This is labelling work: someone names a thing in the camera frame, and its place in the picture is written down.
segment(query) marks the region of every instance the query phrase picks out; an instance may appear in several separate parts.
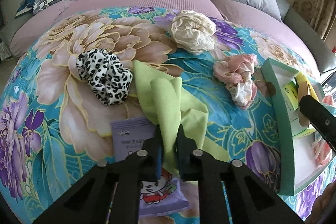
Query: green cloth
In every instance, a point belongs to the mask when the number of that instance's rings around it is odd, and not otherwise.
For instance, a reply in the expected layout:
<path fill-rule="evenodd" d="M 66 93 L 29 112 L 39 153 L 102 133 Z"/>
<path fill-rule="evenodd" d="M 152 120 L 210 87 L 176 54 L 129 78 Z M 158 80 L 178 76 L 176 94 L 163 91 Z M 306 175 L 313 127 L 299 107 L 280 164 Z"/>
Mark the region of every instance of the green cloth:
<path fill-rule="evenodd" d="M 228 152 L 205 136 L 208 108 L 182 88 L 182 78 L 174 78 L 137 60 L 133 61 L 133 73 L 144 114 L 153 124 L 160 125 L 166 170 L 176 174 L 174 143 L 180 124 L 186 137 L 195 140 L 197 148 L 218 160 L 229 161 Z"/>

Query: purple flower print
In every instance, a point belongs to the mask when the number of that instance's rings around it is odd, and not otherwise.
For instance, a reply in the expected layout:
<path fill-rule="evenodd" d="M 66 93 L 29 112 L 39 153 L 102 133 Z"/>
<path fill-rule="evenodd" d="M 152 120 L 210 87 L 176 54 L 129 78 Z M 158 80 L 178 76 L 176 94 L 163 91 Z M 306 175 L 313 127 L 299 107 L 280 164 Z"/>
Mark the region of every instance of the purple flower print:
<path fill-rule="evenodd" d="M 274 148 L 255 141 L 246 150 L 246 165 L 273 190 L 280 177 L 280 155 Z"/>
<path fill-rule="evenodd" d="M 145 14 L 154 11 L 153 7 L 131 7 L 128 12 L 132 15 Z"/>
<path fill-rule="evenodd" d="M 44 113 L 37 111 L 33 118 L 33 110 L 30 111 L 29 116 L 26 118 L 25 126 L 22 130 L 22 136 L 25 140 L 26 154 L 30 157 L 30 148 L 34 152 L 38 152 L 41 149 L 41 136 L 35 132 L 38 129 L 44 119 Z"/>
<path fill-rule="evenodd" d="M 173 21 L 174 17 L 180 12 L 179 10 L 167 10 L 167 14 L 164 17 L 154 17 L 153 20 L 156 25 L 167 30 L 169 24 Z"/>
<path fill-rule="evenodd" d="M 243 46 L 243 41 L 236 37 L 238 33 L 237 30 L 233 29 L 229 24 L 227 24 L 223 20 L 219 20 L 214 17 L 209 17 L 213 23 L 216 24 L 216 32 L 215 35 L 217 37 L 217 41 L 226 45 L 230 49 L 239 50 L 240 46 Z"/>
<path fill-rule="evenodd" d="M 5 100 L 0 110 L 0 179 L 10 195 L 22 199 L 21 182 L 26 181 L 24 138 L 17 133 L 28 110 L 28 98 L 21 92 L 19 99 Z"/>
<path fill-rule="evenodd" d="M 322 194 L 323 178 L 324 174 L 322 173 L 312 184 L 296 196 L 295 211 L 302 219 L 310 215 L 314 201 Z"/>

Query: yellow item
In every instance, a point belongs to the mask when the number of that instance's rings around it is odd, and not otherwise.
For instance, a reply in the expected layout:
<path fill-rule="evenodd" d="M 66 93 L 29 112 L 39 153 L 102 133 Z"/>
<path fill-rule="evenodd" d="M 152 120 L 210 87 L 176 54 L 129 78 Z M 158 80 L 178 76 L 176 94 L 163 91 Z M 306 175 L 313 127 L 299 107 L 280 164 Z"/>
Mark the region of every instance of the yellow item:
<path fill-rule="evenodd" d="M 315 131 L 316 131 L 315 128 L 307 128 L 307 129 L 305 129 L 304 131 L 302 131 L 301 133 L 299 133 L 299 134 L 293 136 L 293 138 L 296 139 L 296 138 L 305 137 L 305 136 L 308 136 L 308 135 L 314 133 Z"/>
<path fill-rule="evenodd" d="M 313 86 L 311 85 L 311 83 L 309 82 L 308 78 L 306 75 L 304 75 L 301 71 L 296 75 L 295 77 L 296 79 L 296 82 L 299 84 L 300 86 L 300 83 L 301 82 L 307 82 L 308 83 L 308 88 L 309 88 L 309 91 L 310 91 L 310 96 L 312 96 L 315 100 L 319 101 L 319 98 L 317 97 L 316 95 L 316 92 L 313 88 Z"/>
<path fill-rule="evenodd" d="M 133 75 L 143 113 L 153 124 L 160 125 L 165 152 L 163 167 L 167 171 L 177 175 L 174 143 L 180 124 L 185 136 L 195 140 L 197 148 L 217 160 L 230 160 L 226 149 L 205 136 L 208 108 L 182 88 L 182 78 L 174 78 L 137 60 L 133 60 Z"/>
<path fill-rule="evenodd" d="M 307 81 L 302 81 L 302 82 L 299 82 L 299 89 L 298 89 L 298 98 L 299 98 L 299 102 L 301 101 L 302 97 L 305 96 L 305 95 L 311 95 L 310 94 L 310 89 L 309 89 L 309 86 L 310 84 L 308 84 L 309 82 Z M 302 127 L 308 127 L 309 124 L 310 124 L 310 120 L 301 113 L 301 111 L 298 109 L 297 110 L 298 112 L 298 117 L 299 117 L 299 122 L 300 122 L 300 125 Z"/>
<path fill-rule="evenodd" d="M 297 96 L 297 87 L 294 84 L 293 81 L 291 81 L 289 84 L 283 86 L 283 89 L 291 102 L 293 109 L 296 110 L 299 107 L 299 100 Z"/>

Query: pink and white cloth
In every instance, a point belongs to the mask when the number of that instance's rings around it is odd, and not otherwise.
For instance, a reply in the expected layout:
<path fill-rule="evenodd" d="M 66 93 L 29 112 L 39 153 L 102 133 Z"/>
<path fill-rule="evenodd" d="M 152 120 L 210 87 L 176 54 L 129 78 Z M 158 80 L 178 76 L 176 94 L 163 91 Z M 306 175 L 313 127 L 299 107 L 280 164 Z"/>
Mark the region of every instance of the pink and white cloth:
<path fill-rule="evenodd" d="M 327 95 L 323 98 L 322 103 L 334 106 L 333 97 L 331 95 Z M 316 164 L 324 165 L 330 162 L 333 156 L 333 152 L 328 143 L 322 138 L 320 133 L 315 133 L 315 141 L 313 142 L 311 147 L 315 153 L 314 159 Z"/>
<path fill-rule="evenodd" d="M 213 74 L 225 84 L 232 100 L 242 110 L 247 109 L 257 94 L 257 86 L 252 81 L 254 66 L 258 64 L 255 54 L 227 56 L 213 65 Z"/>

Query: cartoon character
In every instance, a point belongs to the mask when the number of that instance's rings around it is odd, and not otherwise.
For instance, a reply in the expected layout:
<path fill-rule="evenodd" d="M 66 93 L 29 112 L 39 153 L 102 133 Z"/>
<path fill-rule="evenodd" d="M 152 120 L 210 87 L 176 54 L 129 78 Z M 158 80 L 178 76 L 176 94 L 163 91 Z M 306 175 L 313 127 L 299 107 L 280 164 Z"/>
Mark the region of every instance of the cartoon character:
<path fill-rule="evenodd" d="M 171 179 L 171 174 L 162 168 L 161 178 L 157 182 L 141 182 L 140 199 L 143 199 L 147 204 L 159 203 L 176 189 L 175 184 L 169 183 Z"/>

